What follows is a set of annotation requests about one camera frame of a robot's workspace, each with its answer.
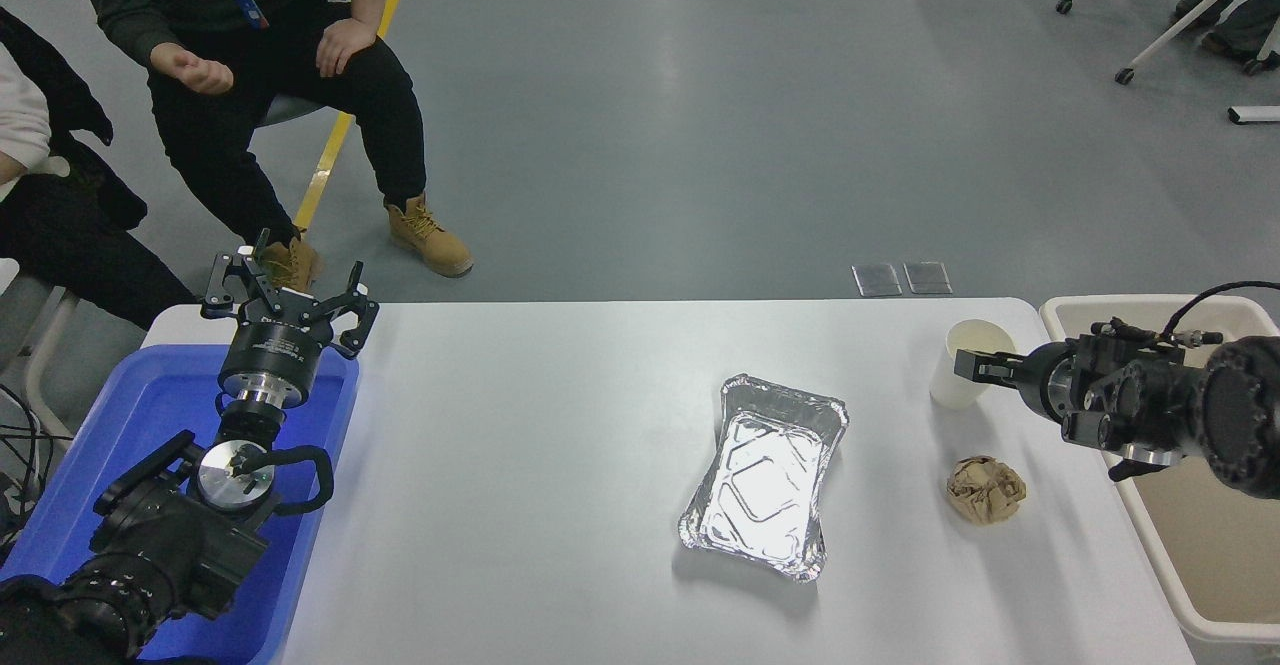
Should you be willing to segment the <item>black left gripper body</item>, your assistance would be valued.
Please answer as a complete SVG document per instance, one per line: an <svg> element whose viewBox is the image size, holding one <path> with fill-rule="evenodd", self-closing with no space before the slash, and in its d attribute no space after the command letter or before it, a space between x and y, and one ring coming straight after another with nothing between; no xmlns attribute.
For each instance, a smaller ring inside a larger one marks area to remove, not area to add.
<svg viewBox="0 0 1280 665"><path fill-rule="evenodd" d="M305 322L233 315L236 332L219 372L223 393L310 393L323 350L333 341L329 320Z"/></svg>

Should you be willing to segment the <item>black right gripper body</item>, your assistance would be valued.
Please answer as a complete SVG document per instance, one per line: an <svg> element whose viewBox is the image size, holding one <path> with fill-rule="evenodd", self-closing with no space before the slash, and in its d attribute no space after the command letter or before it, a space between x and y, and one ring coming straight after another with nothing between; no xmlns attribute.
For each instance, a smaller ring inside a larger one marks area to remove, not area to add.
<svg viewBox="0 0 1280 665"><path fill-rule="evenodd" d="M1051 341L1023 356L1018 363L1018 393L1033 413L1057 425L1071 405L1074 349Z"/></svg>

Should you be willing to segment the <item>person's right hand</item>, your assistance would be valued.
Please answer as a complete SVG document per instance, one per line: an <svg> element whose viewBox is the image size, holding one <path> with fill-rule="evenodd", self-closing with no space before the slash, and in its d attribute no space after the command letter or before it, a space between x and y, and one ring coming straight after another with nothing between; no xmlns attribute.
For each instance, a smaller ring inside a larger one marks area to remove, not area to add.
<svg viewBox="0 0 1280 665"><path fill-rule="evenodd" d="M196 95L227 95L236 78L220 61L204 59L175 42L160 42L148 54L150 65Z"/></svg>

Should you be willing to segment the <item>person's left hand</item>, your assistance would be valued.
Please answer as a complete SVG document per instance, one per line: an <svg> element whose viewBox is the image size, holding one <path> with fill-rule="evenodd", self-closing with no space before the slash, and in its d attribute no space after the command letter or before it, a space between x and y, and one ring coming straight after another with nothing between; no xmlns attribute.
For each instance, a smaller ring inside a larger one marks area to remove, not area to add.
<svg viewBox="0 0 1280 665"><path fill-rule="evenodd" d="M349 60L371 47L378 40L378 27L349 17L329 24L316 47L315 66L321 78L333 78L346 72Z"/></svg>

